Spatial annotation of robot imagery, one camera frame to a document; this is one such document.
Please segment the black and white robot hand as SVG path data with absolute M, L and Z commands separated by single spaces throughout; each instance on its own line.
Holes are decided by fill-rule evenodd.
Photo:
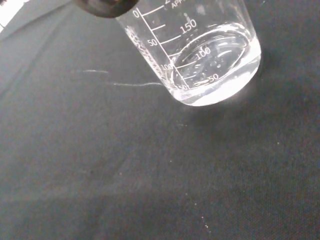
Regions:
M 73 0 L 72 2 L 89 14 L 114 19 L 130 11 L 139 0 Z

